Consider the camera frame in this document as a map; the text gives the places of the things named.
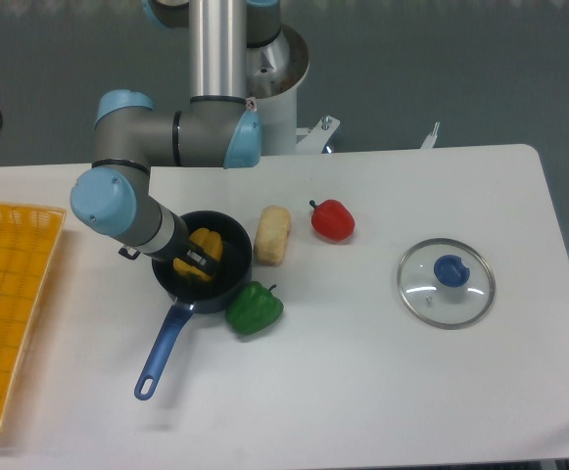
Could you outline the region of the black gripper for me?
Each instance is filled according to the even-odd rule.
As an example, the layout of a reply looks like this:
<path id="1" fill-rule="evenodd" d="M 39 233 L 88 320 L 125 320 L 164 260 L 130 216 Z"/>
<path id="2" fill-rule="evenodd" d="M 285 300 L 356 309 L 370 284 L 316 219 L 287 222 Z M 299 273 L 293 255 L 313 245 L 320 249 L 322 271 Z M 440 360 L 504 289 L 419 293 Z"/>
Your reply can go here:
<path id="1" fill-rule="evenodd" d="M 180 259 L 202 273 L 216 273 L 216 259 L 211 257 L 203 247 L 191 241 L 187 229 L 182 225 L 174 227 L 169 240 L 160 249 L 154 250 L 151 247 L 131 248 L 123 245 L 119 249 L 119 254 L 130 260 L 135 260 L 140 255 L 169 263 L 173 263 L 175 259 Z"/>

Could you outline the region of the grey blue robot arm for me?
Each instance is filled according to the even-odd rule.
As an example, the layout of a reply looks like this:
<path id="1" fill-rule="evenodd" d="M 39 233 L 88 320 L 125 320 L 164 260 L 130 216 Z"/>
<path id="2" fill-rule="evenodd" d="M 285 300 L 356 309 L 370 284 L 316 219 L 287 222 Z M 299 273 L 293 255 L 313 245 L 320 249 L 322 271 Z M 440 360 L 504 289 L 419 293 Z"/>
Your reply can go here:
<path id="1" fill-rule="evenodd" d="M 252 167 L 261 158 L 261 119 L 247 105 L 247 53 L 280 34 L 277 1 L 145 1 L 153 23 L 186 27 L 190 106 L 159 113 L 126 89 L 99 102 L 94 162 L 71 189 L 74 215 L 152 259 L 181 259 L 212 275 L 217 260 L 190 241 L 184 220 L 149 192 L 154 166 Z"/>

